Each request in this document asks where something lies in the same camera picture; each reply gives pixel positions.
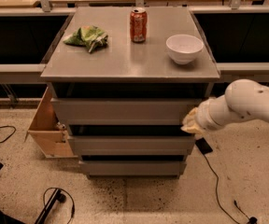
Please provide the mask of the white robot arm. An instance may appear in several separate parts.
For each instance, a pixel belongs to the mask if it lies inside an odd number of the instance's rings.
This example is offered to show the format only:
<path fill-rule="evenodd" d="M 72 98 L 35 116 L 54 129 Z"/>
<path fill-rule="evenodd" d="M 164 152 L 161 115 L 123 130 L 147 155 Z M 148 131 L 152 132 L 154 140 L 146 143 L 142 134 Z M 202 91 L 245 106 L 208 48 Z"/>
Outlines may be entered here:
<path fill-rule="evenodd" d="M 220 97 L 210 98 L 192 109 L 183 119 L 181 130 L 203 134 L 254 119 L 269 123 L 269 87 L 238 79 Z"/>

